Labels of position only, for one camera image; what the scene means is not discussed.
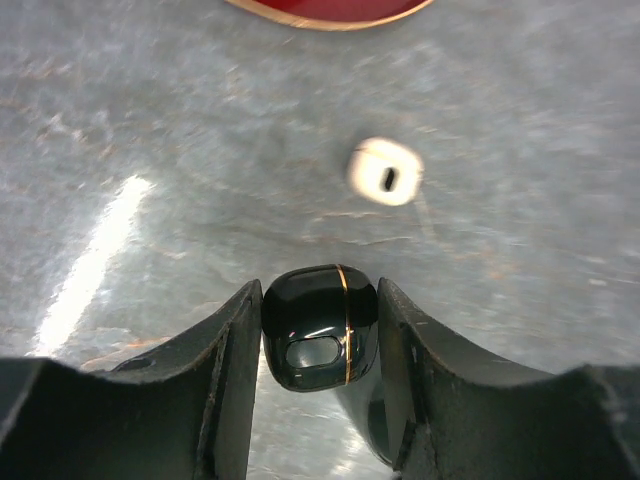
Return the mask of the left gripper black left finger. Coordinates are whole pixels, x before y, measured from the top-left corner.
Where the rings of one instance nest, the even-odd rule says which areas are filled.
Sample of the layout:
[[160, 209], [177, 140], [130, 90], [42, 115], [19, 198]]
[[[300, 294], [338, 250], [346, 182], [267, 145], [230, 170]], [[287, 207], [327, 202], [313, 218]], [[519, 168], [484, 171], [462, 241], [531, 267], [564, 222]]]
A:
[[247, 473], [262, 293], [109, 371], [49, 358], [1, 362], [5, 479], [242, 479]]

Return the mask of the black glossy charging case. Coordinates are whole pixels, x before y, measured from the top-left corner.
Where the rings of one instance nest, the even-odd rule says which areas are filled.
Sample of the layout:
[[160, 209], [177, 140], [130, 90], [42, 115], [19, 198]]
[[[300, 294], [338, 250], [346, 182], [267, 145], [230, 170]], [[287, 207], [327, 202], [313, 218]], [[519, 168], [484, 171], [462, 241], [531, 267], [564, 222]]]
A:
[[353, 383], [378, 351], [378, 296], [360, 270], [341, 264], [278, 277], [264, 294], [262, 334], [275, 380], [307, 393]]

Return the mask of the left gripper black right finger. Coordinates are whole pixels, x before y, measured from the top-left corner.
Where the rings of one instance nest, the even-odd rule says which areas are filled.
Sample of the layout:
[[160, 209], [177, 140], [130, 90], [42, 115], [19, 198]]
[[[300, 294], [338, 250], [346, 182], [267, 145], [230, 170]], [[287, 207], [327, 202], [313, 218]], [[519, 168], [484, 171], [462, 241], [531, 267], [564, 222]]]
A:
[[498, 356], [378, 285], [393, 468], [405, 479], [635, 479], [639, 370], [550, 374]]

